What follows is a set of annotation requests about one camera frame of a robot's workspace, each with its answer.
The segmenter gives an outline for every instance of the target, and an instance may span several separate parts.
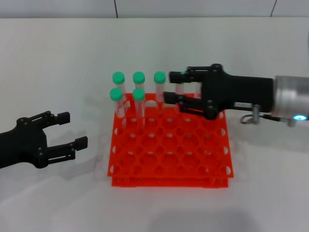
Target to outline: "blue indicator light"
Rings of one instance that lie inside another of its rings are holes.
[[[295,116],[294,116],[294,119],[295,119],[295,120],[306,120],[307,117],[305,117],[305,116],[303,116],[303,115],[295,115]]]

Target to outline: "test tube rack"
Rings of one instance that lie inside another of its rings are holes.
[[[114,114],[108,169],[112,186],[228,187],[233,168],[224,112],[209,121],[164,107],[154,93],[146,93],[142,119],[136,117],[131,93],[126,100],[126,116]]]

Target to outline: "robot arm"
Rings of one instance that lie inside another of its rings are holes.
[[[170,72],[171,83],[201,83],[201,99],[164,92],[164,101],[178,104],[181,112],[202,115],[214,120],[225,109],[252,111],[249,121],[258,124],[259,118],[287,121],[309,117],[309,78],[276,76],[275,79],[232,76],[221,64],[208,67],[188,67],[186,72]]]
[[[11,131],[0,134],[0,168],[20,162],[32,163],[36,168],[75,159],[75,151],[87,148],[88,138],[82,137],[65,145],[47,147],[44,128],[70,122],[69,112],[51,114],[50,111],[17,120]]]

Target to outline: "white table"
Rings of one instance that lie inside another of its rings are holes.
[[[76,160],[0,170],[1,232],[290,232],[309,228],[309,128],[240,125],[229,111],[227,189],[112,188],[112,74],[221,63],[233,75],[309,75],[309,18],[1,19],[0,131],[69,111],[49,145],[86,134]],[[194,88],[187,85],[186,90]]]

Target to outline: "green screw cap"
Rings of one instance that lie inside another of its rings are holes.
[[[157,84],[164,84],[165,81],[166,81],[165,72],[155,72],[154,82],[156,82]]]
[[[123,82],[125,82],[125,75],[122,72],[115,72],[112,75],[112,81],[116,85],[121,85]]]
[[[141,88],[133,90],[133,99],[136,101],[142,101],[145,99],[145,91]]]
[[[133,74],[133,81],[135,84],[140,85],[145,82],[145,75],[143,72],[136,72]]]
[[[112,88],[110,91],[110,97],[113,101],[117,102],[122,99],[122,91],[119,88]]]

